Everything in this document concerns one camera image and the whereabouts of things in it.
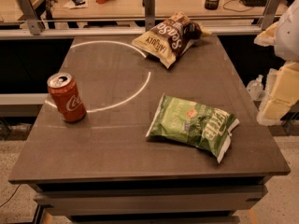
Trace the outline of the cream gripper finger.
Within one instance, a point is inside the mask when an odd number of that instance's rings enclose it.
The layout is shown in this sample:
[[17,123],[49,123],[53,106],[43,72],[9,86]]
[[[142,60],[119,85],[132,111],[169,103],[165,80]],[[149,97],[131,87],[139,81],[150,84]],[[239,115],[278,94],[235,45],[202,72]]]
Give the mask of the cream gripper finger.
[[266,30],[262,31],[258,34],[254,43],[259,46],[268,47],[275,45],[275,32],[278,27],[278,22],[274,22],[271,24]]
[[299,101],[299,62],[285,62],[278,70],[270,69],[259,106],[257,121],[276,125]]

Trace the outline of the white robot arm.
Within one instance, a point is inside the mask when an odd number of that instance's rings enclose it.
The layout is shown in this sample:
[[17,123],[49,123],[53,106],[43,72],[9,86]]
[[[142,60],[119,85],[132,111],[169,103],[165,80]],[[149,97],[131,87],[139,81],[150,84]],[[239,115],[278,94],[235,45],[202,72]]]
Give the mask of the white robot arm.
[[259,124],[272,126],[299,101],[299,0],[294,0],[277,22],[257,35],[254,43],[273,46],[275,55],[285,61],[278,70],[269,71],[257,115]]

